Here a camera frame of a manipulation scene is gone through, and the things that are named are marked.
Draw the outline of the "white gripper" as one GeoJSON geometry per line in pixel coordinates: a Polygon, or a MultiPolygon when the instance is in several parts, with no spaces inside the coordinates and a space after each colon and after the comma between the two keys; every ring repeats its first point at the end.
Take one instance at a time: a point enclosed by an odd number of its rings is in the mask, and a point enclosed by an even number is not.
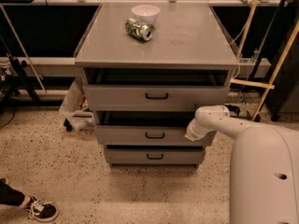
{"type": "Polygon", "coordinates": [[[200,126],[199,123],[195,119],[193,119],[189,123],[184,137],[194,142],[202,139],[208,133],[209,133],[208,128],[200,126]]]}

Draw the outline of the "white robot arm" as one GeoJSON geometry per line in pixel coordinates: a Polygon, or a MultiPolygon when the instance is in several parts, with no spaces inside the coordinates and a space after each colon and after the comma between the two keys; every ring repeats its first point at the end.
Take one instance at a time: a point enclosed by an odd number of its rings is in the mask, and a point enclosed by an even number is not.
{"type": "Polygon", "coordinates": [[[224,105],[202,106],[185,137],[235,140],[230,159],[229,224],[299,224],[299,132],[232,118],[224,105]]]}

